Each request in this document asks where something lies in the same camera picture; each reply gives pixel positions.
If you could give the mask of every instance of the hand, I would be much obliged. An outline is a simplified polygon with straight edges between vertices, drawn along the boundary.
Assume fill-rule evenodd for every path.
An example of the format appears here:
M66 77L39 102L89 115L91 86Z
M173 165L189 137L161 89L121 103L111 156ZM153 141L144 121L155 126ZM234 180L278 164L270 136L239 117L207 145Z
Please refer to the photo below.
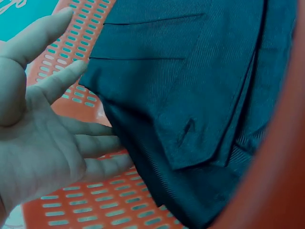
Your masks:
M67 29L72 10L39 19L0 48L0 197L16 205L78 181L102 181L132 166L128 156L98 160L121 149L112 129L58 116L50 105L87 64L76 61L26 87L26 65Z

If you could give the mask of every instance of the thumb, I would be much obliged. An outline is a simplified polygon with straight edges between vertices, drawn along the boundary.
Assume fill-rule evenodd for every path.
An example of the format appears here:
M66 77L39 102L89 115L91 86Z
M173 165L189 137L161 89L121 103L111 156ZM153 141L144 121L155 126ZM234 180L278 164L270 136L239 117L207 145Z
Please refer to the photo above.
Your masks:
M67 29L71 8L44 17L0 48L0 126L17 123L26 108L26 65Z

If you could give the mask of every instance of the dark fabric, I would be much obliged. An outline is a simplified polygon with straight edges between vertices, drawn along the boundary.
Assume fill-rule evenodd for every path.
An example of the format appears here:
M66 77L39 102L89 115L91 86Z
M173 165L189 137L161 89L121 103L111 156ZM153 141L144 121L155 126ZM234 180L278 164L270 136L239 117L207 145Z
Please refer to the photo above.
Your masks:
M295 0L117 0L106 19L80 84L184 225L210 225L259 146L295 12Z

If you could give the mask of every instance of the teal background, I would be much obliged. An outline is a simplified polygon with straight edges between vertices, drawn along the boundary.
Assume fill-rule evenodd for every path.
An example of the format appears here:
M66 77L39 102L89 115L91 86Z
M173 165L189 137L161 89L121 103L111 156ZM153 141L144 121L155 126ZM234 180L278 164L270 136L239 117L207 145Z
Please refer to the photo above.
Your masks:
M0 3L0 8L10 0ZM8 41L38 18L52 14L58 0L27 0L19 9L13 5L0 15L0 40Z

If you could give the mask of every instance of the ribbed fabric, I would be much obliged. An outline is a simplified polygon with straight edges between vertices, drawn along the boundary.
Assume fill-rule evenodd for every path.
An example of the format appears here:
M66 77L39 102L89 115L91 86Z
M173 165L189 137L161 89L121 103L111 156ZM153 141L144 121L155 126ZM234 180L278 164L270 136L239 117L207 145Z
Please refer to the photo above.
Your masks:
M158 206L206 228L264 136L296 1L117 0L81 84Z

